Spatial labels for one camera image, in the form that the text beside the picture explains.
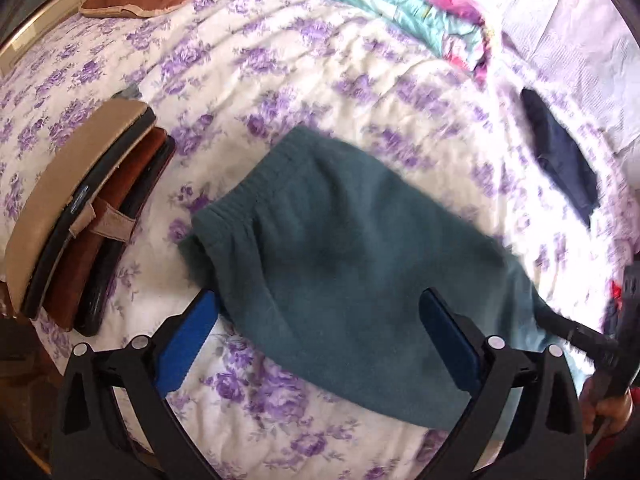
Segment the person's right hand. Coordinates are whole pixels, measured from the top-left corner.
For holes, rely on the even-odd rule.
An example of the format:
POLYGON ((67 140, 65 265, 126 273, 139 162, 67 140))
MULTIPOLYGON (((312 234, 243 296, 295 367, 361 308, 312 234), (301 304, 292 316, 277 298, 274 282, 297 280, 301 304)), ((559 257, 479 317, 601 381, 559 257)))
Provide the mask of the person's right hand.
POLYGON ((618 434, 626 427, 634 411, 634 399, 632 398, 631 390, 628 389, 622 396, 610 396, 596 402, 592 389, 593 379, 588 377, 582 386, 582 392, 579 396, 579 405, 582 411, 582 430, 584 430, 585 434, 592 434, 596 418, 603 417, 610 421, 605 434, 618 434))

